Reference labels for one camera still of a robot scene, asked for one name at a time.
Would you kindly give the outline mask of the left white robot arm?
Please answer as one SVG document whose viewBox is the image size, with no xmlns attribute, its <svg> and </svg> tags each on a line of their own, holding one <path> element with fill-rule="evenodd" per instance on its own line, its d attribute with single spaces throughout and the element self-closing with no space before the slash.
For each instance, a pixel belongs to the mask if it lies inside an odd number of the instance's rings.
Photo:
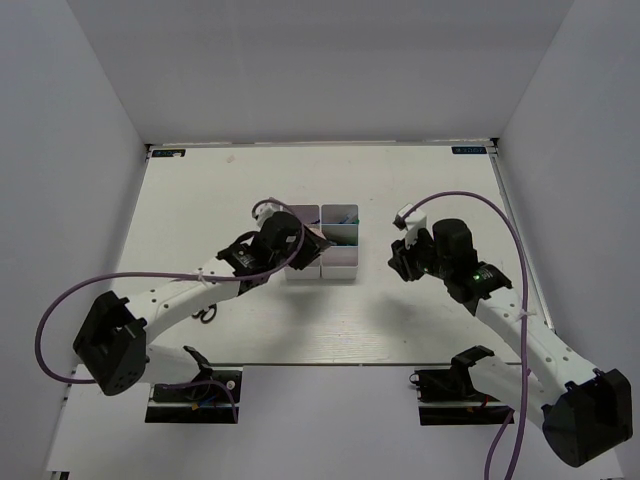
<svg viewBox="0 0 640 480">
<path fill-rule="evenodd" d="M 147 380 L 160 352 L 151 347 L 163 332 L 192 315 L 235 299 L 268 282 L 285 265 L 302 270 L 331 246 L 317 229 L 276 211 L 204 263 L 195 278 L 175 279 L 130 298 L 98 296 L 73 349 L 102 392 L 118 395 Z"/>
</svg>

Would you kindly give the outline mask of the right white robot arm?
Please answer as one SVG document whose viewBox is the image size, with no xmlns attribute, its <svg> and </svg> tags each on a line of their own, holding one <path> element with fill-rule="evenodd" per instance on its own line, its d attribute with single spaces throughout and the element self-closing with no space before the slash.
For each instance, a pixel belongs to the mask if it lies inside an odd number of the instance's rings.
<svg viewBox="0 0 640 480">
<path fill-rule="evenodd" d="M 524 413 L 552 451 L 579 467 L 633 435 L 631 384 L 618 370 L 604 372 L 570 348 L 543 321 L 527 314 L 511 281 L 479 260 L 472 233 L 460 219 L 426 227 L 415 212 L 396 217 L 404 237 L 392 243 L 389 266 L 405 282 L 425 275 L 443 281 L 457 303 L 488 326 L 526 363 L 519 369 L 484 346 L 451 360 L 450 387 L 459 396 L 493 397 Z"/>
</svg>

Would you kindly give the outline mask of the black handled scissors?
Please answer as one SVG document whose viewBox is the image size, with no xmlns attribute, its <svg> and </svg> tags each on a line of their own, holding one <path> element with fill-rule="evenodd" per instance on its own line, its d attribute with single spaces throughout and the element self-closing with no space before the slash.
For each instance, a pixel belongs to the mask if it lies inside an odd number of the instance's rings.
<svg viewBox="0 0 640 480">
<path fill-rule="evenodd" d="M 191 315 L 193 319 L 199 320 L 202 324 L 211 323 L 217 316 L 217 305 L 211 305 L 205 309 Z"/>
</svg>

